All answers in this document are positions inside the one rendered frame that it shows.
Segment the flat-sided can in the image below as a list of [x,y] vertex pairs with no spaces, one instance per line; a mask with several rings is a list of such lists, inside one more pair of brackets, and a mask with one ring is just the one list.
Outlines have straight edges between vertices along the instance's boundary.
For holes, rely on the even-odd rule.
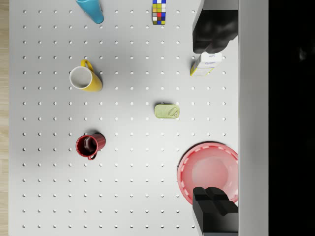
[[178,118],[180,108],[175,104],[158,104],[155,106],[155,116],[157,118]]

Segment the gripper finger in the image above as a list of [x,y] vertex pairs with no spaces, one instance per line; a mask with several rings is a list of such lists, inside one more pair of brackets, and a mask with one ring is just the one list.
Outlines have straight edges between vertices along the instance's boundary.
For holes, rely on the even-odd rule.
[[223,190],[194,188],[192,209],[202,233],[238,232],[238,207]]
[[238,35],[238,10],[202,10],[193,29],[193,52],[219,53]]

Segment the blue mug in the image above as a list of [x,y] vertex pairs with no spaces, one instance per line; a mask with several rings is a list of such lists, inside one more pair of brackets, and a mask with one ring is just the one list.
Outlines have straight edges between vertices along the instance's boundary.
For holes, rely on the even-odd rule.
[[82,10],[97,24],[104,21],[99,0],[75,0]]

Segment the red mug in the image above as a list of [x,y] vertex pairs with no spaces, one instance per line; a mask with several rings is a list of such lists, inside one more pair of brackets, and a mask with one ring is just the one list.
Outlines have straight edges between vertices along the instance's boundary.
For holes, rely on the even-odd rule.
[[79,137],[75,147],[80,156],[86,157],[88,160],[94,160],[97,152],[103,149],[105,144],[105,137],[100,133],[96,133]]

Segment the yellow and white box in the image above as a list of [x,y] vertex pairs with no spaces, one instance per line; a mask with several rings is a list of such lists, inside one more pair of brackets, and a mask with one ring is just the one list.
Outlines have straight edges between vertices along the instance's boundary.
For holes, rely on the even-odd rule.
[[205,76],[222,62],[222,53],[203,52],[190,69],[191,76]]

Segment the red plate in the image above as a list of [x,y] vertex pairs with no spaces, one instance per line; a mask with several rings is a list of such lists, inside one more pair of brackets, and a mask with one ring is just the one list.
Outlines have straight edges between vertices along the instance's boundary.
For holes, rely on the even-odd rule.
[[192,204],[193,189],[216,187],[229,200],[239,199],[238,153],[218,142],[203,142],[192,146],[181,158],[177,182],[183,197]]

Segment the yellow mug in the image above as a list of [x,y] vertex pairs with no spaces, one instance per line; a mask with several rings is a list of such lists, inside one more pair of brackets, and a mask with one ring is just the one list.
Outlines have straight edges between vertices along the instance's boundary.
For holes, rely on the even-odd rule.
[[98,92],[102,90],[101,79],[94,73],[92,64],[83,59],[80,66],[73,68],[69,74],[71,84],[80,90],[88,92]]

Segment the puzzle cube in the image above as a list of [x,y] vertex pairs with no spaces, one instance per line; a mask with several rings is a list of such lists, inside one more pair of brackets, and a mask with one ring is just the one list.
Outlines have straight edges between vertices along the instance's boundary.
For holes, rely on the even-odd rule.
[[154,25],[165,25],[166,0],[152,0],[152,21]]

